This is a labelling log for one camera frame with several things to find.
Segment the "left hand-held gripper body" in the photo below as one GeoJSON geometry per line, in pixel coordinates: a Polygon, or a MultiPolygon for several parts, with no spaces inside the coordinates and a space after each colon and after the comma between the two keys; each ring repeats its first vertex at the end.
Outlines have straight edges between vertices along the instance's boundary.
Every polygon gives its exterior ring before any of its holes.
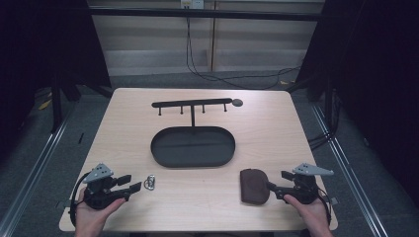
{"type": "Polygon", "coordinates": [[[84,201],[88,206],[96,210],[108,207],[113,201],[129,197],[123,197],[121,190],[112,191],[114,172],[104,163],[98,164],[92,171],[82,180],[86,184],[84,192],[84,201]]]}

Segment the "person's right hand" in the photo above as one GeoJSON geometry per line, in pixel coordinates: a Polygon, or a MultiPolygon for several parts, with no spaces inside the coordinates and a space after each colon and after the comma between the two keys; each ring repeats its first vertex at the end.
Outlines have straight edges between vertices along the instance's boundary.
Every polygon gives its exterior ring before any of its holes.
{"type": "Polygon", "coordinates": [[[297,210],[308,230],[329,229],[326,209],[319,198],[310,204],[303,204],[291,195],[285,195],[284,200],[297,210]]]}

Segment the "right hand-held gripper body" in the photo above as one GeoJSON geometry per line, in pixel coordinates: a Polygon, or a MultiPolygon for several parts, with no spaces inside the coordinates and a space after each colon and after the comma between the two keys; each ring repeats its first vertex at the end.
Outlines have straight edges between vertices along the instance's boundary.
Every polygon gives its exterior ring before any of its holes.
{"type": "Polygon", "coordinates": [[[293,168],[292,173],[295,174],[292,188],[285,188],[286,195],[291,195],[303,204],[310,204],[318,198],[319,187],[316,183],[316,176],[332,176],[332,170],[317,167],[308,163],[301,163],[293,168]]]}

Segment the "black curtain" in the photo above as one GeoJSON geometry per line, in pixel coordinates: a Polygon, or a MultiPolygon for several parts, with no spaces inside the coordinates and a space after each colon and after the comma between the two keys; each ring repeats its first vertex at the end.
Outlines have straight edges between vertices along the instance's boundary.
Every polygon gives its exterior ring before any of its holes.
{"type": "Polygon", "coordinates": [[[325,0],[297,76],[331,85],[381,162],[419,202],[419,0],[325,0]]]}
{"type": "Polygon", "coordinates": [[[0,165],[40,88],[111,85],[87,0],[0,0],[0,165]]]}

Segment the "white wall socket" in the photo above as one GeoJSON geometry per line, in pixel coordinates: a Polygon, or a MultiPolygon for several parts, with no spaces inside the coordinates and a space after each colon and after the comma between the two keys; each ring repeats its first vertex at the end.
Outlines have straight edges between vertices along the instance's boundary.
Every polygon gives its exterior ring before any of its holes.
{"type": "Polygon", "coordinates": [[[182,9],[196,9],[203,10],[205,8],[204,0],[180,0],[182,9]]]}

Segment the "brown pouch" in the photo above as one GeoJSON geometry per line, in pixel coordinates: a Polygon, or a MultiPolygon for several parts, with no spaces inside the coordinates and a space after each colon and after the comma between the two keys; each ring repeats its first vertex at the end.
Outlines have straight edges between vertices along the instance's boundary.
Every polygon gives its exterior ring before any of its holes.
{"type": "Polygon", "coordinates": [[[268,177],[258,169],[245,169],[240,172],[241,200],[250,204],[264,204],[270,196],[267,188],[268,177]]]}

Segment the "black hook rack with tray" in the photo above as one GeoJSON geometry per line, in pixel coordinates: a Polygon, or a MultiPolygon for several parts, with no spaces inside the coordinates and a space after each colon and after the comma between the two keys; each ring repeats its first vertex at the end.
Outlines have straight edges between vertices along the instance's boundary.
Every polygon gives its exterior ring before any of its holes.
{"type": "Polygon", "coordinates": [[[151,140],[150,150],[154,160],[166,168],[220,167],[227,164],[235,152],[235,138],[219,126],[196,126],[195,106],[206,111],[206,106],[231,104],[231,98],[200,99],[186,101],[154,102],[153,108],[162,114],[163,108],[179,107],[183,112],[190,108],[189,126],[166,127],[157,132],[151,140]]]}

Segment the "black metal stand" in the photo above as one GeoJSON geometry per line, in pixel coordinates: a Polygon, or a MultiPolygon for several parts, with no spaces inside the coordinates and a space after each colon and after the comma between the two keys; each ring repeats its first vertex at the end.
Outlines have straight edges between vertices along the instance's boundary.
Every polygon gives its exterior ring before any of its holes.
{"type": "Polygon", "coordinates": [[[59,85],[59,79],[57,75],[54,75],[51,79],[51,101],[52,101],[52,113],[53,113],[53,123],[52,123],[51,132],[55,133],[58,131],[62,123],[60,85],[59,85]]]}
{"type": "Polygon", "coordinates": [[[325,88],[325,102],[324,102],[324,113],[325,113],[325,122],[329,131],[332,130],[332,102],[333,102],[333,87],[331,79],[326,80],[325,88]]]}

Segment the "metal floor rail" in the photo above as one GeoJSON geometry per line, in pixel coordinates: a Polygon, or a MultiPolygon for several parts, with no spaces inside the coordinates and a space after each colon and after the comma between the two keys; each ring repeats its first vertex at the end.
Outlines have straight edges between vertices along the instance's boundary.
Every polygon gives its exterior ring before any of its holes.
{"type": "Polygon", "coordinates": [[[33,192],[41,179],[50,157],[56,149],[62,134],[66,130],[68,120],[71,118],[73,111],[74,107],[70,107],[62,121],[58,124],[56,130],[49,135],[41,154],[38,156],[35,166],[29,173],[23,186],[20,188],[16,199],[12,202],[5,213],[4,218],[0,222],[0,237],[12,237],[19,220],[28,206],[30,198],[32,197],[33,192]]]}
{"type": "Polygon", "coordinates": [[[387,231],[383,226],[382,221],[380,220],[380,217],[377,214],[376,209],[372,205],[358,177],[352,169],[352,166],[345,152],[343,151],[341,144],[339,143],[337,138],[331,135],[331,132],[329,131],[326,125],[324,112],[317,105],[312,106],[312,110],[322,132],[327,137],[328,146],[333,152],[334,157],[348,183],[351,193],[353,194],[361,210],[361,213],[363,214],[366,222],[368,223],[374,237],[389,237],[387,231]]]}

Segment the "person's left hand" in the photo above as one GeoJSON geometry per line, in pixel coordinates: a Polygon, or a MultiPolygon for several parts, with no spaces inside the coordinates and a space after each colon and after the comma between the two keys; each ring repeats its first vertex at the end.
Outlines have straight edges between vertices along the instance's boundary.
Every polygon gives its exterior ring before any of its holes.
{"type": "Polygon", "coordinates": [[[125,202],[124,198],[113,201],[108,207],[102,210],[91,208],[84,202],[84,192],[82,189],[79,194],[79,204],[76,207],[76,230],[102,230],[105,227],[107,219],[116,212],[125,202]]]}

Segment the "black horizontal bar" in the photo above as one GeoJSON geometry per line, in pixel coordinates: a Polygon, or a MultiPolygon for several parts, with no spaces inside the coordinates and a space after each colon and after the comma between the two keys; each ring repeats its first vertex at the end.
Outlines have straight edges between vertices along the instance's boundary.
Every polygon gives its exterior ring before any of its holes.
{"type": "Polygon", "coordinates": [[[317,21],[326,19],[326,16],[321,15],[321,14],[223,11],[223,10],[191,10],[191,9],[185,10],[185,9],[90,7],[89,12],[91,15],[101,15],[101,16],[247,19],[247,20],[304,21],[304,22],[317,22],[317,21]]]}

